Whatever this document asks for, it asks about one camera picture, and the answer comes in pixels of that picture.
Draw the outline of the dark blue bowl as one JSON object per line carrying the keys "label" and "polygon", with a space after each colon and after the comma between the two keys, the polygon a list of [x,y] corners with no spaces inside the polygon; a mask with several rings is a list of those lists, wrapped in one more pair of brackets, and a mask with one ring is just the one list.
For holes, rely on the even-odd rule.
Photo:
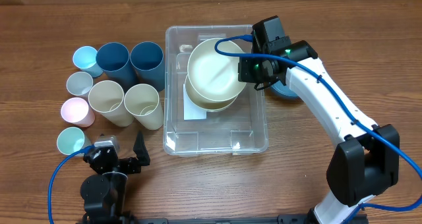
{"label": "dark blue bowl", "polygon": [[284,86],[281,81],[271,85],[271,91],[274,92],[276,95],[280,96],[281,98],[285,99],[297,99],[299,96],[291,91],[287,86]]}

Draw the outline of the mint green small cup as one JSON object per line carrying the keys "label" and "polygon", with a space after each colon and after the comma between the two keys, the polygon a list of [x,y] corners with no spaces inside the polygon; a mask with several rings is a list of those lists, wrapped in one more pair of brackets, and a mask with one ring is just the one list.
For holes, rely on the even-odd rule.
{"label": "mint green small cup", "polygon": [[78,127],[64,129],[58,135],[56,144],[57,149],[63,155],[71,155],[74,152],[92,145],[87,135]]}

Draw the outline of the cream bowl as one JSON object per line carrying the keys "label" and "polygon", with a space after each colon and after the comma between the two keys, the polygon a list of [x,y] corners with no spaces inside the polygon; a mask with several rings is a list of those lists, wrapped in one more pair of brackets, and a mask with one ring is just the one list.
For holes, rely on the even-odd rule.
{"label": "cream bowl", "polygon": [[238,80],[239,58],[217,53],[218,41],[218,38],[212,38],[198,44],[187,65],[193,90],[206,103],[231,100],[246,87],[246,83]]}
{"label": "cream bowl", "polygon": [[196,88],[196,85],[191,82],[189,75],[187,75],[185,79],[187,96],[197,107],[207,112],[223,111],[232,105],[239,96],[239,92],[235,94],[219,83],[200,83],[199,86],[204,86],[204,88]]}

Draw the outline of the pink small cup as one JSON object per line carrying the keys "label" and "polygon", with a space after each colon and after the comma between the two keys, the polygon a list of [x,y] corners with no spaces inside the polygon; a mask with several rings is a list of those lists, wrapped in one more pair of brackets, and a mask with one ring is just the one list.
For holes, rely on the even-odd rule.
{"label": "pink small cup", "polygon": [[70,98],[61,107],[64,121],[80,127],[88,127],[94,123],[95,114],[88,102],[82,98]]}

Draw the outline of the grey small cup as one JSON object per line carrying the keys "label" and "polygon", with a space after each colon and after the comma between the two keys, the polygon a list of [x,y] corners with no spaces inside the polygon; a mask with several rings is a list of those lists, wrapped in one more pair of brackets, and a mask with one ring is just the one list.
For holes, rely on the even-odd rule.
{"label": "grey small cup", "polygon": [[75,72],[67,79],[67,91],[78,97],[87,98],[94,85],[94,80],[87,72]]}

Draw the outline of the light blue small cup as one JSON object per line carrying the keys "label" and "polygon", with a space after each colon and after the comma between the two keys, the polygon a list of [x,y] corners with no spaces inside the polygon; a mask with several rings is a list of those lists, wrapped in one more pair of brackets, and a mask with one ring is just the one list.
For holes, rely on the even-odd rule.
{"label": "light blue small cup", "polygon": [[74,65],[87,72],[91,77],[97,78],[102,75],[103,70],[96,62],[97,50],[91,46],[82,46],[73,54]]}

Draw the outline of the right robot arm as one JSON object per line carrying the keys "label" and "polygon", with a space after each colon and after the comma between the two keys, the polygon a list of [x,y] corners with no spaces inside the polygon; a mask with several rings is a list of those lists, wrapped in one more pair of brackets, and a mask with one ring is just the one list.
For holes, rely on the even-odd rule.
{"label": "right robot arm", "polygon": [[326,172],[330,191],[299,218],[303,223],[362,223],[356,213],[398,182],[400,136],[379,126],[334,83],[317,52],[287,37],[272,41],[243,35],[253,50],[240,57],[239,79],[256,85],[281,82],[313,112],[335,146]]}

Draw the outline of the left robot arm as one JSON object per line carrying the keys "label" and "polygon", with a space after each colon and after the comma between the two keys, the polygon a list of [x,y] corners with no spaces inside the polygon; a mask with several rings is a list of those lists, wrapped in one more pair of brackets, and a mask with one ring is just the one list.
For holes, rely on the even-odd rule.
{"label": "left robot arm", "polygon": [[96,173],[81,184],[84,200],[83,223],[137,223],[137,218],[124,211],[128,176],[141,172],[150,164],[144,137],[138,132],[133,146],[134,157],[118,158],[119,144],[115,136],[101,135],[83,157]]}

